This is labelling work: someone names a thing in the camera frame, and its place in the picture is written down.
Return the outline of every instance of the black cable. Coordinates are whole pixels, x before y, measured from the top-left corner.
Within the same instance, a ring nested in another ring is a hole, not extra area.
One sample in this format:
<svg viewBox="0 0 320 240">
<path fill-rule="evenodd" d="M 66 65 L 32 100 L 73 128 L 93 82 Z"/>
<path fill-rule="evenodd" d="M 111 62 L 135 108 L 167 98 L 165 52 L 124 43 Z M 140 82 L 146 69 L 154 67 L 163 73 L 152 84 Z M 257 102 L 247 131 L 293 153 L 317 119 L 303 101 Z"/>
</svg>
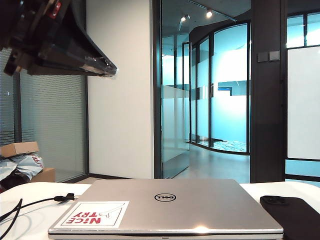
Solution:
<svg viewBox="0 0 320 240">
<path fill-rule="evenodd" d="M 3 239 L 7 235 L 7 233 L 11 230 L 12 226 L 15 224 L 15 221 L 16 221 L 16 219 L 19 215 L 20 209 L 21 209 L 21 205 L 22 205 L 22 198 L 20 199 L 19 203 L 14 208 L 16 211 L 14 218 L 13 218 L 10 226 L 8 227 L 8 229 L 0 236 L 0 240 Z"/>
<path fill-rule="evenodd" d="M 63 202 L 63 201 L 67 201 L 67 200 L 75 200 L 75 194 L 74 193 L 68 193 L 66 196 L 55 196 L 55 197 L 51 197 L 51 198 L 42 199 L 42 200 L 39 200 L 39 201 L 34 201 L 34 202 L 28 203 L 26 205 L 23 205 L 20 208 L 23 209 L 23 208 L 28 207 L 30 205 L 38 204 L 38 203 L 45 202 L 45 201 L 50 201 L 50 200 L 55 200 L 56 202 Z M 0 216 L 0 223 L 3 220 L 5 220 L 10 214 L 14 213 L 15 211 L 17 211 L 16 207 L 14 209 L 12 209 L 11 211 L 7 212 L 6 214 L 3 214 L 2 216 Z"/>
<path fill-rule="evenodd" d="M 22 201 L 23 199 L 21 198 L 19 203 L 9 212 L 7 212 L 6 214 L 3 214 L 2 216 L 0 216 L 0 223 L 5 220 L 10 214 L 15 213 L 14 215 L 14 218 L 10 224 L 10 226 L 8 227 L 8 229 L 4 232 L 4 234 L 2 234 L 0 236 L 0 240 L 3 239 L 5 237 L 5 235 L 10 231 L 10 229 L 12 228 L 12 226 L 14 225 L 17 217 L 18 217 L 18 214 L 20 212 L 20 209 L 23 209 L 25 207 L 28 207 L 30 205 L 33 205 L 33 204 L 38 204 L 38 203 L 41 203 L 41 202 L 45 202 L 45 201 L 50 201 L 50 200 L 54 200 L 56 202 L 63 202 L 63 201 L 67 201 L 67 200 L 75 200 L 75 194 L 74 193 L 68 193 L 66 196 L 55 196 L 55 197 L 51 197 L 51 198 L 46 198 L 46 199 L 42 199 L 42 200 L 39 200 L 39 201 L 34 201 L 34 202 L 31 202 L 31 203 L 28 203 L 26 205 L 23 205 L 22 206 Z"/>
<path fill-rule="evenodd" d="M 37 204 L 37 203 L 40 203 L 40 202 L 49 201 L 49 200 L 53 200 L 53 199 L 54 199 L 54 197 L 43 199 L 43 200 L 40 200 L 40 201 L 31 202 L 29 204 L 21 206 L 20 209 L 23 209 L 23 208 L 28 207 L 28 206 L 33 205 L 33 204 Z M 7 212 L 6 214 L 3 214 L 2 216 L 0 216 L 0 223 L 15 211 L 17 211 L 16 207 L 14 209 L 12 209 L 11 211 Z"/>
</svg>

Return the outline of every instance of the dell logo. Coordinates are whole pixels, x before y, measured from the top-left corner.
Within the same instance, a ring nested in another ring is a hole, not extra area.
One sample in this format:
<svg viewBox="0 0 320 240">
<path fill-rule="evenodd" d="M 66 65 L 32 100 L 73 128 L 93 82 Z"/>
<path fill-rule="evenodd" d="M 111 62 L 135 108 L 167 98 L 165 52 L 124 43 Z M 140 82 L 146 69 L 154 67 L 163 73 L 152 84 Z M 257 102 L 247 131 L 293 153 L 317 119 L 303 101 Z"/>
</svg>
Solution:
<svg viewBox="0 0 320 240">
<path fill-rule="evenodd" d="M 171 193 L 160 193 L 155 195 L 154 199 L 160 202 L 171 202 L 176 199 L 176 196 Z"/>
</svg>

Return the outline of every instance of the red and white sticker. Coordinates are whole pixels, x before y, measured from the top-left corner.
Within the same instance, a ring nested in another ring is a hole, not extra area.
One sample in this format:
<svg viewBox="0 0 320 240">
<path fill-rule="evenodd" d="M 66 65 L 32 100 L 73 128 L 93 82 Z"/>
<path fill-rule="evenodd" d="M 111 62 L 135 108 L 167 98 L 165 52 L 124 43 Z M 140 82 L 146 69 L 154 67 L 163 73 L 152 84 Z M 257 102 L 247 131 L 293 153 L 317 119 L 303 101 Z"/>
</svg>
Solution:
<svg viewBox="0 0 320 240">
<path fill-rule="evenodd" d="M 118 228 L 129 201 L 80 201 L 55 228 Z"/>
</svg>

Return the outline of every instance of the window blinds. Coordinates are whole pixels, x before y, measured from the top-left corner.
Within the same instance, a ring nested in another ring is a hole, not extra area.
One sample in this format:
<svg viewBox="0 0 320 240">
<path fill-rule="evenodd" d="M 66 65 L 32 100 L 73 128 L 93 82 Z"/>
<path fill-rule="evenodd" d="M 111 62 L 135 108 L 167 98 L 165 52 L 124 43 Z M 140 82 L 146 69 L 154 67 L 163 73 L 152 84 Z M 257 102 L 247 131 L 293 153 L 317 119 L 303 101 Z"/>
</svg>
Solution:
<svg viewBox="0 0 320 240">
<path fill-rule="evenodd" d="M 83 76 L 20 73 L 22 141 L 37 141 L 56 181 L 83 175 L 87 157 L 86 82 Z"/>
<path fill-rule="evenodd" d="M 4 73 L 11 50 L 0 51 L 0 145 L 15 142 L 14 80 Z"/>
</svg>

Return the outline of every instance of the laptop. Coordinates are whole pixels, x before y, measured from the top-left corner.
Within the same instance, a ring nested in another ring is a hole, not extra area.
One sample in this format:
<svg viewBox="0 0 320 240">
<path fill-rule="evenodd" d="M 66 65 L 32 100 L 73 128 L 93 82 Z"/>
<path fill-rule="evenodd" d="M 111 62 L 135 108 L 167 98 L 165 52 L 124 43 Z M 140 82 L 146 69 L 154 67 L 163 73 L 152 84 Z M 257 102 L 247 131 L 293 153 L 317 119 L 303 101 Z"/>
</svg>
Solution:
<svg viewBox="0 0 320 240">
<path fill-rule="evenodd" d="M 272 240 L 283 228 L 231 179 L 97 180 L 48 230 L 55 240 Z"/>
</svg>

